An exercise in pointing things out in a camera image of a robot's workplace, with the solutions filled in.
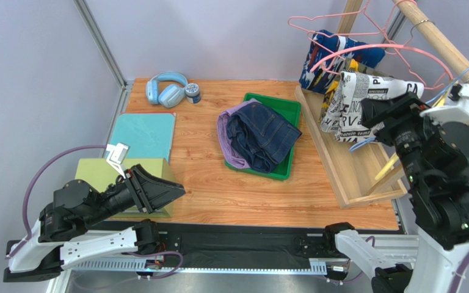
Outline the newspaper print garment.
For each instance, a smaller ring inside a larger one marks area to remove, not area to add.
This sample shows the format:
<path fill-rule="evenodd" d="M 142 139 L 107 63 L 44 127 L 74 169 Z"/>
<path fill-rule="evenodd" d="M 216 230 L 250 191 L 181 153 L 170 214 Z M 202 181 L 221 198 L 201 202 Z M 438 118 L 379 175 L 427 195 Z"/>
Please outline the newspaper print garment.
<path fill-rule="evenodd" d="M 367 98 L 389 100 L 406 92 L 413 92 L 421 98 L 424 85 L 421 82 L 343 71 L 322 119 L 321 130 L 334 134 L 338 142 L 357 143 L 373 137 L 374 131 L 382 128 L 383 124 L 371 129 L 362 125 L 362 101 Z"/>

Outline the yellow clothes hanger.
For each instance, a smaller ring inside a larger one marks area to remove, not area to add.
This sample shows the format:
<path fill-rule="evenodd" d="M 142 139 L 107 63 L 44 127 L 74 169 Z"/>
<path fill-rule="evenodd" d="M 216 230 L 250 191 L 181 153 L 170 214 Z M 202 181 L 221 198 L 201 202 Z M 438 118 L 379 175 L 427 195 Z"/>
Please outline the yellow clothes hanger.
<path fill-rule="evenodd" d="M 433 97 L 430 99 L 427 103 L 430 104 L 432 107 L 440 107 L 445 104 L 445 101 L 450 94 L 451 88 L 456 85 L 457 83 L 453 83 L 452 85 L 447 86 L 442 90 L 441 93 L 439 93 L 437 96 Z M 387 163 L 383 166 L 383 168 L 379 171 L 379 173 L 375 176 L 375 180 L 380 180 L 383 176 L 386 175 L 387 172 L 389 172 L 394 164 L 398 161 L 398 156 L 397 154 L 393 154 Z"/>

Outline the thick pink hanger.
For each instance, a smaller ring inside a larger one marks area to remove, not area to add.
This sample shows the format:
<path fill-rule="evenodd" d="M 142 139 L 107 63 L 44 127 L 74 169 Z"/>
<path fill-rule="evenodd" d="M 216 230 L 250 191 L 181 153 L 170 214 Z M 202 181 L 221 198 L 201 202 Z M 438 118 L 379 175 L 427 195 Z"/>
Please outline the thick pink hanger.
<path fill-rule="evenodd" d="M 355 47 L 343 49 L 343 50 L 340 50 L 340 51 L 332 52 L 331 54 L 329 54 L 329 55 L 325 56 L 324 58 L 322 58 L 319 62 L 315 63 L 313 65 L 313 67 L 309 70 L 309 72 L 313 72 L 316 69 L 320 69 L 321 71 L 325 71 L 325 72 L 328 72 L 328 73 L 339 74 L 338 72 L 336 72 L 334 70 L 329 70 L 329 68 L 333 65 L 334 60 L 332 60 L 328 65 L 326 65 L 325 63 L 326 63 L 327 60 L 335 59 L 336 57 L 341 57 L 341 55 L 343 55 L 347 52 L 354 52 L 354 51 L 363 50 L 363 49 L 376 49 L 376 48 L 394 49 L 395 53 L 407 65 L 409 73 L 411 73 L 416 78 L 418 78 L 420 80 L 420 82 L 422 82 L 424 85 L 426 85 L 425 81 L 418 74 L 416 74 L 414 71 L 412 71 L 411 64 L 404 58 L 404 56 L 401 54 L 401 51 L 411 51 L 411 52 L 421 54 L 423 56 L 426 56 L 427 58 L 432 59 L 434 62 L 439 64 L 443 68 L 443 73 L 436 80 L 436 82 L 434 83 L 434 85 L 432 87 L 426 86 L 427 89 L 438 89 L 440 87 L 443 87 L 444 84 L 438 84 L 438 82 L 440 82 L 445 76 L 447 76 L 450 81 L 452 81 L 452 79 L 454 77 L 451 70 L 450 70 L 450 68 L 437 56 L 435 56 L 435 55 L 433 55 L 433 54 L 431 54 L 431 53 L 429 53 L 425 50 L 416 48 L 416 47 L 407 46 L 407 45 L 400 45 L 400 44 L 396 44 L 396 43 L 368 44 L 368 45 L 355 46 Z"/>

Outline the blue wire hanger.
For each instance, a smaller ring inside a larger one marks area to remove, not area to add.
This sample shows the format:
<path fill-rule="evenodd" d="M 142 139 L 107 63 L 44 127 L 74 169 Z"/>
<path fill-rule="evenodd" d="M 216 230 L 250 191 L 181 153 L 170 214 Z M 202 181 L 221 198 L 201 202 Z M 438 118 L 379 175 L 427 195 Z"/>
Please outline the blue wire hanger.
<path fill-rule="evenodd" d="M 441 92 L 439 92 L 437 95 L 435 95 L 432 99 L 430 99 L 427 103 L 429 104 L 432 104 L 432 105 L 436 105 L 437 104 L 437 101 L 452 87 L 452 85 L 454 85 L 455 83 L 457 83 L 460 79 L 462 79 L 466 73 L 469 72 L 469 67 L 466 68 L 463 72 L 461 72 L 457 77 L 455 77 L 452 81 L 450 81 L 450 83 L 448 85 L 446 85 L 442 90 Z M 376 143 L 377 142 L 377 139 L 376 137 L 371 137 L 371 138 L 367 138 L 367 139 L 364 139 L 363 141 L 361 142 L 357 142 L 355 145 L 351 146 L 349 148 L 349 152 L 353 152 L 369 143 Z"/>

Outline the purple trousers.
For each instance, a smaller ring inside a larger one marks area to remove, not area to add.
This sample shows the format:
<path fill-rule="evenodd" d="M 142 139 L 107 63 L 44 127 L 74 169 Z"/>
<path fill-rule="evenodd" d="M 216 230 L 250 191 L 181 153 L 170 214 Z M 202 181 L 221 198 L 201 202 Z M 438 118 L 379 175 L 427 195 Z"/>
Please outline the purple trousers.
<path fill-rule="evenodd" d="M 224 159 L 232 165 L 234 168 L 238 169 L 248 169 L 250 165 L 247 161 L 241 157 L 234 149 L 231 147 L 231 139 L 227 135 L 227 124 L 229 118 L 237 112 L 242 107 L 251 104 L 251 103 L 260 103 L 256 99 L 252 98 L 248 101 L 244 101 L 241 104 L 228 108 L 222 111 L 217 118 L 217 136 L 219 139 L 220 147 L 224 155 Z"/>

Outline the dark blue denim garment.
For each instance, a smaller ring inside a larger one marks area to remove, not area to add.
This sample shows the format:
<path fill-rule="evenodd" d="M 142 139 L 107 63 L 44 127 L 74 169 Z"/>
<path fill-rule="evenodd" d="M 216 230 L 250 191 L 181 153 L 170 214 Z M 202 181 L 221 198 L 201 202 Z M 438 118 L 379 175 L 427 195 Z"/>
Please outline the dark blue denim garment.
<path fill-rule="evenodd" d="M 271 107 L 251 103 L 229 118 L 227 135 L 232 149 L 252 170 L 270 173 L 285 160 L 302 132 Z"/>

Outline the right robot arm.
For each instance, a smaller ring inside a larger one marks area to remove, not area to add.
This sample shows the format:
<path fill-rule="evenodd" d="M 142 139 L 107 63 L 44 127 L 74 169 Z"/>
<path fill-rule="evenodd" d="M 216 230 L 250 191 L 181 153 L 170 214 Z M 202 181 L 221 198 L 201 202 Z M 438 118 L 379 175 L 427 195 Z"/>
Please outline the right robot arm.
<path fill-rule="evenodd" d="M 325 228 L 332 251 L 347 256 L 374 292 L 457 292 L 469 264 L 469 125 L 463 102 L 430 107 L 414 93 L 362 101 L 362 125 L 394 147 L 409 182 L 418 227 L 413 268 L 396 263 L 349 223 Z"/>

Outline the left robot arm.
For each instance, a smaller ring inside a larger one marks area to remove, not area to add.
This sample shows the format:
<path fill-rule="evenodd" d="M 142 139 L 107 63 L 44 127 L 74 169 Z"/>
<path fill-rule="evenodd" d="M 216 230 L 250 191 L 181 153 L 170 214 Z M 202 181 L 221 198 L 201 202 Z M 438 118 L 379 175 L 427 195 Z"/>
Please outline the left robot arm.
<path fill-rule="evenodd" d="M 80 263 L 116 253 L 141 256 L 159 253 L 162 242 L 156 223 L 151 220 L 86 241 L 80 240 L 80 236 L 131 207 L 151 213 L 185 193 L 182 184 L 155 177 L 139 164 L 125 170 L 104 192 L 84 180 L 74 179 L 54 191 L 52 203 L 41 211 L 30 236 L 8 241 L 9 265 L 3 281 L 46 281 Z"/>

